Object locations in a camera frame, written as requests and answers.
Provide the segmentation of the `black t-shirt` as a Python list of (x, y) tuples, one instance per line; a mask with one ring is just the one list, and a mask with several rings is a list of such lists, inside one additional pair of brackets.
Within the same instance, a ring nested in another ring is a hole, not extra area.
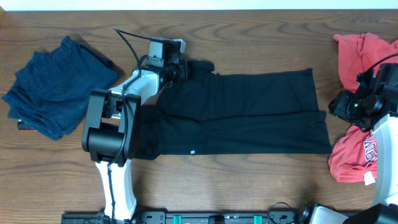
[(160, 155), (330, 154), (310, 68), (221, 75), (194, 61), (186, 82), (141, 111), (138, 159)]

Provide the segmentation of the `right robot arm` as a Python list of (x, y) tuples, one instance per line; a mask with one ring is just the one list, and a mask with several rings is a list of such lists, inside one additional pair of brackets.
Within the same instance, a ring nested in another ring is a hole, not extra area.
[(306, 206), (295, 223), (397, 224), (397, 64), (380, 60), (357, 75), (355, 92), (343, 90), (330, 114), (370, 132), (378, 150), (376, 193), (370, 208), (341, 213), (320, 204)]

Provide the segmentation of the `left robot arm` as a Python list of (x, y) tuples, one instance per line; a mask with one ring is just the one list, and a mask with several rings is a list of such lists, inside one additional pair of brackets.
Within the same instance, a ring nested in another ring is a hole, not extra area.
[(180, 57), (182, 39), (149, 39), (149, 53), (122, 84), (91, 92), (82, 135), (100, 172), (106, 205), (97, 221), (130, 223), (137, 200), (132, 188), (132, 158), (139, 146), (142, 105), (164, 87), (188, 79), (188, 62)]

